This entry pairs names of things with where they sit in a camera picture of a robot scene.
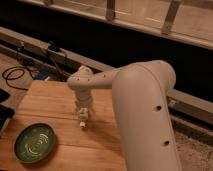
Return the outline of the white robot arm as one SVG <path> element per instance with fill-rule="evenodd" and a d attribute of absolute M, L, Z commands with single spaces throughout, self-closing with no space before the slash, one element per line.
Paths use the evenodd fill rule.
<path fill-rule="evenodd" d="M 79 108 L 92 106 L 93 89 L 112 90 L 127 171 L 182 171 L 167 104 L 175 82 L 174 69 L 162 60 L 97 74 L 82 66 L 67 80 Z"/>

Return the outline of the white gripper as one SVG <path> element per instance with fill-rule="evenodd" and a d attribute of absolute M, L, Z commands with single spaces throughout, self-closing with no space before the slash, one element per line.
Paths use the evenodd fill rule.
<path fill-rule="evenodd" d="M 75 91 L 75 104 L 78 109 L 80 108 L 89 108 L 89 116 L 94 117 L 95 116 L 95 110 L 92 107 L 93 105 L 93 98 L 92 93 L 90 89 L 84 89 L 84 90 L 76 90 Z M 79 110 L 74 110 L 74 116 L 79 118 Z"/>

